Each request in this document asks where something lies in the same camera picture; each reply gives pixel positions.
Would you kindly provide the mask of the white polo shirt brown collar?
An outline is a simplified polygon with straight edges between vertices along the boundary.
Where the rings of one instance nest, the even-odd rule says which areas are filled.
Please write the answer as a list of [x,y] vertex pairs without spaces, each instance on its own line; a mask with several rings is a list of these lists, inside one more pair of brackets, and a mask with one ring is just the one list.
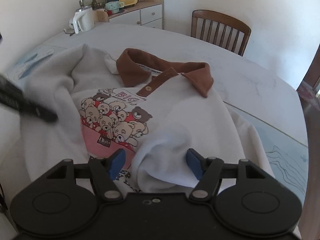
[[36,180],[63,159],[82,164],[116,150],[126,162],[115,183],[124,194],[190,193],[198,180],[186,162],[248,159],[272,173],[256,129],[225,105],[205,62],[168,62],[139,49],[116,60],[86,44],[39,66],[25,95],[57,114],[49,124],[21,118],[25,165]]

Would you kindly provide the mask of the blue white patterned table mat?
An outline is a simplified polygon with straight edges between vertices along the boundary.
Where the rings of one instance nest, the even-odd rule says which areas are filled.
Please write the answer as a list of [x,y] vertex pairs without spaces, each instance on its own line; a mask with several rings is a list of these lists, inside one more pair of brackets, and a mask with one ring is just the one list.
[[[6,70],[5,75],[17,87],[23,89],[27,77],[33,70],[64,50],[65,48],[61,47],[39,45]],[[226,105],[255,127],[276,179],[303,202],[308,182],[308,147],[243,109],[229,103]]]

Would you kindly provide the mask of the white electric kettle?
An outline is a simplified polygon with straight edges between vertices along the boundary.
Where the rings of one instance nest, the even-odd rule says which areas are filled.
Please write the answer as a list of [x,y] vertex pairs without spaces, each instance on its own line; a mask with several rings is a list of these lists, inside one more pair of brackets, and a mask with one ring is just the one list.
[[73,28],[76,34],[87,32],[95,27],[94,14],[91,5],[80,8],[73,17]]

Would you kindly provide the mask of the wooden knife block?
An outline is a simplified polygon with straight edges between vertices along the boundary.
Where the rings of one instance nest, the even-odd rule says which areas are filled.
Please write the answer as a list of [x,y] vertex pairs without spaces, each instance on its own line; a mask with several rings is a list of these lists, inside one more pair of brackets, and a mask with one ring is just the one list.
[[109,16],[105,10],[95,10],[94,11],[94,21],[95,22],[109,22]]

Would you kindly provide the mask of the mint green mug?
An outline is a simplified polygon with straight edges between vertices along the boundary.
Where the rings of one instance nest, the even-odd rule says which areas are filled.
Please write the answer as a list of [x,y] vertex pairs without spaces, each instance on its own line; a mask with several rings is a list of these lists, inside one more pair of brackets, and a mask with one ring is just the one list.
[[120,12],[120,9],[125,6],[124,2],[120,1],[114,1],[114,2],[108,2],[105,4],[105,9],[107,11],[111,11],[112,14],[117,14]]

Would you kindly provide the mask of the white wood-top sideboard cabinet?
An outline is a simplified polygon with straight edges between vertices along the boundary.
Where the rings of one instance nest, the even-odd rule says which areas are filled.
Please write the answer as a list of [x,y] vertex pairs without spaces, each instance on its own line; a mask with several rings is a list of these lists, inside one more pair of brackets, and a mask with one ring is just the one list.
[[109,22],[163,29],[163,11],[164,0],[144,0],[110,16]]

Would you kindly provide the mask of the brown wooden slatted chair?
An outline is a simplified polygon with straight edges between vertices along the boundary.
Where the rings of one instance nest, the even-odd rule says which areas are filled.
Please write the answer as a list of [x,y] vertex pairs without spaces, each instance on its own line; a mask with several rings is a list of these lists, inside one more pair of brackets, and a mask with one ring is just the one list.
[[194,10],[190,36],[244,56],[251,28],[232,16],[212,10]]

